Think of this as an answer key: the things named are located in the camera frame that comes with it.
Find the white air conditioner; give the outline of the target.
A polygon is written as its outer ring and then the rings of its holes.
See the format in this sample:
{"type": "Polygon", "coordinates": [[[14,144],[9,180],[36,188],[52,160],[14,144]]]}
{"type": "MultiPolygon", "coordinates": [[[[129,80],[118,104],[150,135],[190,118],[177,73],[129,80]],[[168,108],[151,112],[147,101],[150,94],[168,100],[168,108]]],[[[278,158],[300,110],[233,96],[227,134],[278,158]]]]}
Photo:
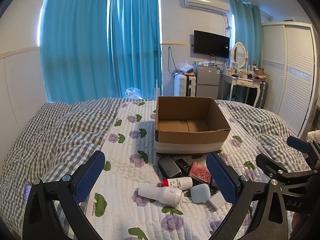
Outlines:
{"type": "Polygon", "coordinates": [[[184,6],[223,15],[227,15],[230,12],[230,5],[220,0],[184,0],[184,6]]]}

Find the brown cardboard box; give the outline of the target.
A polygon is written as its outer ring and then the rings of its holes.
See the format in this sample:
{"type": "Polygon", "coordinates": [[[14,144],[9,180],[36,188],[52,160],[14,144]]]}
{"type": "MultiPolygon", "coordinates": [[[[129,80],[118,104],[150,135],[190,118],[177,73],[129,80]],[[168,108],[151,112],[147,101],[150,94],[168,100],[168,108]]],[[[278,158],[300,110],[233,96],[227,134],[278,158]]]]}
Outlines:
{"type": "Polygon", "coordinates": [[[207,154],[220,150],[231,127],[213,98],[161,96],[157,99],[158,154],[207,154]]]}

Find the red patterned box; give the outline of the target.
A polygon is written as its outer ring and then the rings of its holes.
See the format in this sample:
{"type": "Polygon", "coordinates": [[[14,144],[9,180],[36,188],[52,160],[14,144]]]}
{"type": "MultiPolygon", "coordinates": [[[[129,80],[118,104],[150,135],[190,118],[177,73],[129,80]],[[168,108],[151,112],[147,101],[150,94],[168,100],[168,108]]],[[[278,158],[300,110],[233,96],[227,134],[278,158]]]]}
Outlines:
{"type": "Polygon", "coordinates": [[[198,182],[206,184],[210,184],[212,179],[207,167],[196,161],[194,161],[191,165],[189,176],[198,182]]]}

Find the light blue square case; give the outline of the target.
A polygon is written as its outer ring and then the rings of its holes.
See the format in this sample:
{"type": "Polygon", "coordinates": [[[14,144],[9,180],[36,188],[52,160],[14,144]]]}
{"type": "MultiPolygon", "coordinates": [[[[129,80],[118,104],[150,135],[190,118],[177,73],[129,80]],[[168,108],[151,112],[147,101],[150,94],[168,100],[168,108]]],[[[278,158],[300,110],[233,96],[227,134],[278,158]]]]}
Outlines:
{"type": "Polygon", "coordinates": [[[204,203],[210,199],[210,188],[207,184],[193,186],[190,195],[194,203],[204,203]]]}

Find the white handheld massager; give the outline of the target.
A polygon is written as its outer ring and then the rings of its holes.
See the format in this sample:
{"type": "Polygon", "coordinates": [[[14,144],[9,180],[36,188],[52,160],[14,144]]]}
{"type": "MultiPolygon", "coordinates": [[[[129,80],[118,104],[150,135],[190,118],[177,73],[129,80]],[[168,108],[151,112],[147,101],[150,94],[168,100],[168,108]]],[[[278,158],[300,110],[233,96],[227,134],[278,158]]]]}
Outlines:
{"type": "Polygon", "coordinates": [[[178,188],[156,187],[153,185],[141,185],[138,189],[139,196],[170,206],[176,206],[180,203],[182,193],[182,190],[178,188]]]}

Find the white suitcase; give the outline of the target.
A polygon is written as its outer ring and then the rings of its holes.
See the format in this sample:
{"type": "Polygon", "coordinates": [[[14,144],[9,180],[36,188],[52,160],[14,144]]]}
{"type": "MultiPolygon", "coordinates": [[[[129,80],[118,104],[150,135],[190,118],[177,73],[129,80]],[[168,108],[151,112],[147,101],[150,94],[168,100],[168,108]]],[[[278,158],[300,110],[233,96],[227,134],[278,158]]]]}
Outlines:
{"type": "Polygon", "coordinates": [[[174,77],[174,96],[195,97],[196,76],[194,74],[178,74],[174,77]]]}

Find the blue curtain by wardrobe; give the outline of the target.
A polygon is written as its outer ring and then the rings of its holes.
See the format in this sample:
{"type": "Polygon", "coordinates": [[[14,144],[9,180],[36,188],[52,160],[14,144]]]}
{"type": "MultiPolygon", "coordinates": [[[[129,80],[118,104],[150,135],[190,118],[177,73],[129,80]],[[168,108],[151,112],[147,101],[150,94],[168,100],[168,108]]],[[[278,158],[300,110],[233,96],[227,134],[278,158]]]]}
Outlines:
{"type": "Polygon", "coordinates": [[[263,28],[260,8],[243,0],[230,0],[235,20],[235,41],[248,52],[248,64],[261,67],[263,55],[263,28]]]}

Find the black wall television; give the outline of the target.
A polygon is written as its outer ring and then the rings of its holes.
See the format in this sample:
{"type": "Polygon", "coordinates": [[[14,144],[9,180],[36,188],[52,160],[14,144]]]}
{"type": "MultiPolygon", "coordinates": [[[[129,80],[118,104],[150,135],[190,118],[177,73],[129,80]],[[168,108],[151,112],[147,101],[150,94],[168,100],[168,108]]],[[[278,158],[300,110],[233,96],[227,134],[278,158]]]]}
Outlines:
{"type": "Polygon", "coordinates": [[[204,31],[194,31],[194,53],[229,58],[230,38],[204,31]]]}

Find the grey power bank charger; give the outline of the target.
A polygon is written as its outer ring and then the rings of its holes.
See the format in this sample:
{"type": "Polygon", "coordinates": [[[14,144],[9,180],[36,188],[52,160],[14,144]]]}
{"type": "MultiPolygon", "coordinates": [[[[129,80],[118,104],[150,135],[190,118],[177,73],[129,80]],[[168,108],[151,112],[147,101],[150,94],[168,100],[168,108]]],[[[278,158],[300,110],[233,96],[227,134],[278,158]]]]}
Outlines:
{"type": "Polygon", "coordinates": [[[181,175],[181,170],[171,156],[166,156],[158,160],[158,168],[164,178],[177,178],[181,175]]]}

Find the white floral quilt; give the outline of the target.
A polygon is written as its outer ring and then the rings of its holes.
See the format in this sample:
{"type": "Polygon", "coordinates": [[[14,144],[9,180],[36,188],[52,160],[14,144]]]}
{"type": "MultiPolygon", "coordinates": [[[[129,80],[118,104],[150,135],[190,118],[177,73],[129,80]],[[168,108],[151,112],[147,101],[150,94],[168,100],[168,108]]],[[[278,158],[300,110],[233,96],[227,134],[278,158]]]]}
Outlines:
{"type": "MultiPolygon", "coordinates": [[[[231,127],[219,156],[238,174],[267,182],[255,163],[261,153],[290,172],[305,170],[303,157],[286,143],[290,131],[279,116],[238,102],[217,104],[231,127]]],[[[53,106],[59,139],[57,178],[73,173],[94,151],[105,154],[99,179],[80,203],[102,238],[207,239],[227,215],[230,204],[219,209],[196,204],[189,192],[178,206],[138,195],[140,185],[159,185],[163,177],[155,151],[155,101],[106,98],[53,106]]]]}

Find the black remote control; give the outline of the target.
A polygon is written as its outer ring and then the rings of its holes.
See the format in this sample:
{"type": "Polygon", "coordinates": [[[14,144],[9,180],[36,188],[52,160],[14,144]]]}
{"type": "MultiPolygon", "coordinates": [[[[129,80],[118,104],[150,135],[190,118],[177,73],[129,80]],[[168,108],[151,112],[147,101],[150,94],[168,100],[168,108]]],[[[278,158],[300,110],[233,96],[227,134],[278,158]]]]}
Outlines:
{"type": "MultiPolygon", "coordinates": [[[[181,159],[177,159],[177,160],[175,160],[175,163],[180,168],[181,174],[182,174],[183,177],[190,176],[189,172],[191,171],[191,166],[185,160],[183,160],[182,158],[181,159]]],[[[203,182],[200,181],[197,178],[192,178],[192,181],[193,181],[193,186],[203,184],[203,182]]],[[[210,188],[211,196],[213,196],[217,192],[217,188],[214,187],[211,183],[207,183],[207,185],[210,188]]]]}

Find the grey checkered blanket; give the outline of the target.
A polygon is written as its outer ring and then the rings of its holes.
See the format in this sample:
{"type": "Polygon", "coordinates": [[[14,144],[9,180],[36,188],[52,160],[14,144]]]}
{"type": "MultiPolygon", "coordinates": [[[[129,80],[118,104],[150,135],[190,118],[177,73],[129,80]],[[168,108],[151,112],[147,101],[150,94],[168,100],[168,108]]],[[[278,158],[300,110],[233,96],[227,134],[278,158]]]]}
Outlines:
{"type": "MultiPolygon", "coordinates": [[[[23,220],[29,188],[36,179],[44,183],[58,181],[55,173],[59,165],[59,139],[54,134],[54,104],[48,102],[29,121],[9,151],[1,171],[1,219],[15,238],[22,238],[23,220]]],[[[173,154],[174,159],[184,159],[205,164],[207,154],[173,154]]]]}

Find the white charger cube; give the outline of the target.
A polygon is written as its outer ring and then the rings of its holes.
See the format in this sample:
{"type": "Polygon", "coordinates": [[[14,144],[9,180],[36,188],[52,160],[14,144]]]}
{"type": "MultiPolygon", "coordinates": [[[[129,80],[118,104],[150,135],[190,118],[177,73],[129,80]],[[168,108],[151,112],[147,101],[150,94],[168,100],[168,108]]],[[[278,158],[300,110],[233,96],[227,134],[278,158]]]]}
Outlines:
{"type": "Polygon", "coordinates": [[[214,209],[218,210],[226,204],[226,201],[220,191],[217,191],[209,200],[208,200],[209,210],[214,209]]]}

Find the white vanity table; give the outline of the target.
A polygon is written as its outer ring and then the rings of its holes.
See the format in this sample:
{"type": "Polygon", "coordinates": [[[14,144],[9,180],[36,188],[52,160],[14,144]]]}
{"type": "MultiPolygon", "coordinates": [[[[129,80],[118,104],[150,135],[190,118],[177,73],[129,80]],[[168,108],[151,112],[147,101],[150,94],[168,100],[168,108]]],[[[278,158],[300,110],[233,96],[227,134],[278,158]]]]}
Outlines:
{"type": "Polygon", "coordinates": [[[254,88],[257,90],[257,94],[255,97],[255,101],[253,103],[253,107],[255,108],[264,108],[268,84],[265,81],[256,81],[251,79],[243,79],[240,77],[234,77],[228,74],[221,74],[219,81],[219,92],[218,97],[220,100],[226,100],[227,96],[229,96],[228,100],[232,100],[232,94],[234,87],[245,87],[247,88],[247,94],[245,98],[245,103],[248,100],[249,89],[254,88]]]}

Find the white tube red cap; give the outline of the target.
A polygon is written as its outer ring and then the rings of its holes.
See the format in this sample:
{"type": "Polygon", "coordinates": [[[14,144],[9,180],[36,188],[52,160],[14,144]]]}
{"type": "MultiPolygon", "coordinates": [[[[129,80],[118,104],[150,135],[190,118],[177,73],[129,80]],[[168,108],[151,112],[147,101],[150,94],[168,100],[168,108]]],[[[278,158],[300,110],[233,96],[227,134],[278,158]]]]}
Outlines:
{"type": "Polygon", "coordinates": [[[173,187],[185,191],[193,187],[193,180],[191,177],[162,179],[162,187],[173,187]]]}

